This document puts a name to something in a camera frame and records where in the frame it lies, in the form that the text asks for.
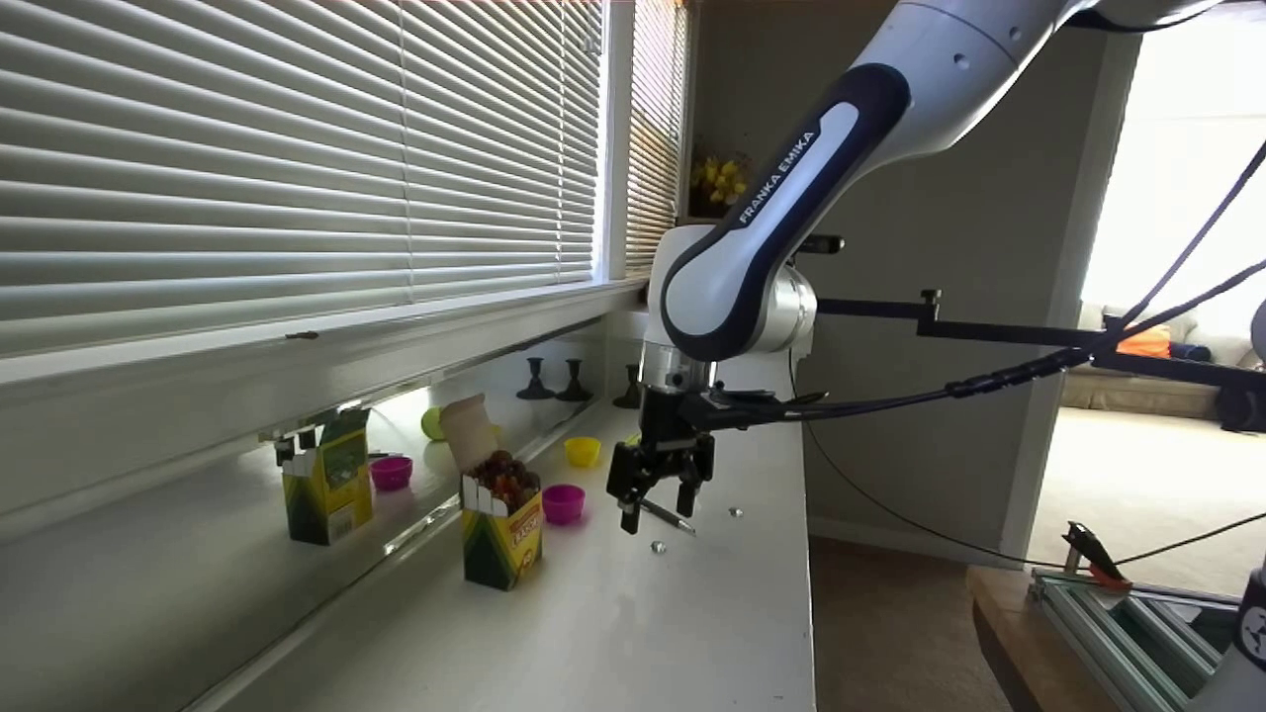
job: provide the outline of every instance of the white countertop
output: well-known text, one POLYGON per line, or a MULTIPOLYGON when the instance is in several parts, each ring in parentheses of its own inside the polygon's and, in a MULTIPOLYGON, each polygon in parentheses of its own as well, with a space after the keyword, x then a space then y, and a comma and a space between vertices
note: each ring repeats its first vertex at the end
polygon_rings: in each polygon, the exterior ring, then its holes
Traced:
MULTIPOLYGON (((783 364, 723 373, 781 382, 783 364)), ((593 406, 578 431, 638 439, 638 414, 593 406)), ((465 581, 461 527, 401 555, 297 628, 221 707, 442 707, 642 712, 816 707, 810 568, 801 427, 721 436, 696 535, 645 515, 616 527, 605 465, 572 476, 560 447, 536 464, 581 481, 590 518, 545 530, 544 573, 516 589, 465 581)))

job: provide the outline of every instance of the white window blinds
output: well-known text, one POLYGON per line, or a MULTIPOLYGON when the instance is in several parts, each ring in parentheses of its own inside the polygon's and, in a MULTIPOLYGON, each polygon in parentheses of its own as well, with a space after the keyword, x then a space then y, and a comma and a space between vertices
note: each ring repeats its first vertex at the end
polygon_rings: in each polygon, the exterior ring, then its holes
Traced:
POLYGON ((0 5, 0 364, 590 282, 597 0, 0 5))
POLYGON ((632 17, 632 115, 630 115, 630 212, 626 264, 645 269, 676 217, 680 191, 680 0, 638 0, 632 17))

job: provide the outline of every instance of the white wall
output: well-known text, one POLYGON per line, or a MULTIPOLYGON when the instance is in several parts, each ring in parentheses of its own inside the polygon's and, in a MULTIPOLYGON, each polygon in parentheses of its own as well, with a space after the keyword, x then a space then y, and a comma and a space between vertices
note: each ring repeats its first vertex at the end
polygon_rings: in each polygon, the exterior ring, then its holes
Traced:
MULTIPOLYGON (((705 0, 696 146, 744 149, 756 166, 850 62, 885 0, 705 0)), ((821 295, 899 295, 945 290, 949 319, 1074 323, 1115 146, 1115 82, 1106 37, 1065 30, 1013 94, 955 155, 889 166, 850 191, 821 228, 845 233, 845 257, 808 257, 821 295)), ((912 323, 821 319, 801 386, 834 397, 925 390, 1033 349, 917 340, 912 323)), ((965 402, 810 427, 810 439, 889 505, 983 547, 1025 547, 1057 390, 1025 386, 965 402)), ((839 488, 808 447, 810 515, 827 535, 885 547, 913 539, 839 488)))

